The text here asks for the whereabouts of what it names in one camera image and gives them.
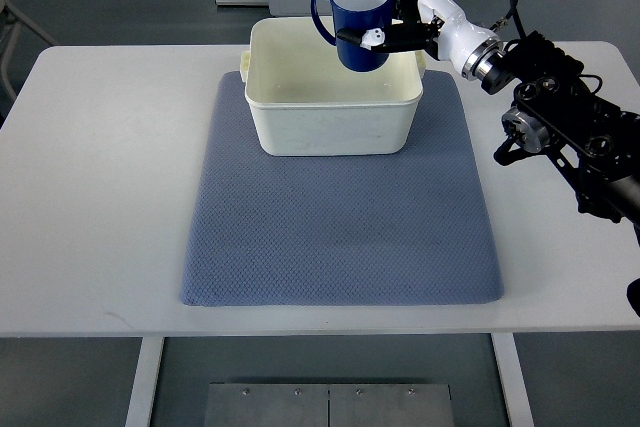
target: metal plate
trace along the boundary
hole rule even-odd
[[[205,427],[453,427],[447,385],[211,384]]]
[[[453,427],[447,385],[332,385],[331,427]]]
[[[204,427],[327,427],[326,384],[210,384]]]

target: table leg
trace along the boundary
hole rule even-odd
[[[533,427],[533,416],[524,385],[516,343],[511,333],[491,334],[502,393],[511,427]]]
[[[125,427],[149,426],[163,345],[164,337],[142,338]]]

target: white table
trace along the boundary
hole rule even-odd
[[[602,97],[638,111],[640,87],[615,47],[558,45],[605,79]],[[0,131],[0,335],[145,337],[135,419],[148,414],[148,376],[164,336],[490,332],[500,362],[515,353],[511,332],[640,328],[625,298],[640,276],[631,225],[578,214],[573,191],[546,158],[496,164],[511,89],[488,96],[455,74],[503,273],[502,299],[469,306],[182,305],[183,257],[218,82],[238,69],[244,49],[54,47],[40,56]],[[451,72],[448,63],[428,68]],[[506,387],[509,374],[503,381]],[[523,387],[521,374],[514,385],[512,392]],[[517,416],[517,407],[510,412]],[[521,425],[528,425],[524,417]]]

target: screw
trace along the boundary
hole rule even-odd
[[[550,92],[555,92],[558,89],[558,81],[553,77],[545,77],[542,79],[542,87]]]

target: mug handle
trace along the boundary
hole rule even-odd
[[[331,45],[336,45],[336,38],[329,33],[327,28],[320,20],[320,16],[318,15],[318,8],[316,7],[316,1],[318,0],[311,0],[311,17],[313,18],[313,23],[315,24],[316,29],[318,29],[318,32],[320,32],[320,35],[324,37],[324,40],[329,42]]]

